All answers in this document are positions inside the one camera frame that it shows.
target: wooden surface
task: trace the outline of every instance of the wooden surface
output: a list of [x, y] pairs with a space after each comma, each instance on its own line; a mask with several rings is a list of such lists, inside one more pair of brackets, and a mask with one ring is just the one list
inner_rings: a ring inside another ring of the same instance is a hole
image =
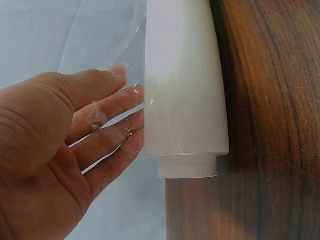
[[211, 5], [231, 154], [166, 181], [168, 240], [319, 240], [320, 1]]

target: white plastic tube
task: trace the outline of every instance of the white plastic tube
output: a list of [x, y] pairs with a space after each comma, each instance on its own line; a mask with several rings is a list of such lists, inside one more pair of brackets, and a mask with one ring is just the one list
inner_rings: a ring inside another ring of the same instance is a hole
[[229, 137], [209, 0], [148, 0], [145, 72], [144, 150], [159, 177], [215, 176]]

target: clear plastic film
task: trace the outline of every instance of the clear plastic film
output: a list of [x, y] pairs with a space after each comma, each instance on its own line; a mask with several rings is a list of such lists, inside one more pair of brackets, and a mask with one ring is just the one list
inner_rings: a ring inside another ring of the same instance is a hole
[[136, 158], [144, 145], [143, 79], [128, 79], [128, 72], [135, 63], [135, 56], [126, 53], [135, 47], [132, 43], [137, 35], [144, 34], [141, 33], [141, 27], [146, 23], [146, 7], [147, 0], [137, 0], [133, 3], [132, 12], [126, 16], [131, 16], [128, 31], [119, 43], [110, 49], [108, 59], [97, 68], [103, 74], [110, 74], [114, 82], [120, 84], [114, 84], [113, 89], [109, 89], [110, 96], [96, 99], [81, 112], [84, 115], [81, 119], [91, 132], [87, 138], [94, 138], [88, 143], [94, 143], [96, 146], [104, 145], [102, 148], [101, 146], [90, 148], [90, 151], [95, 149], [96, 151], [87, 154], [93, 154], [96, 160], [100, 160], [85, 166], [83, 173], [113, 154], [125, 154], [124, 157], [128, 159]]

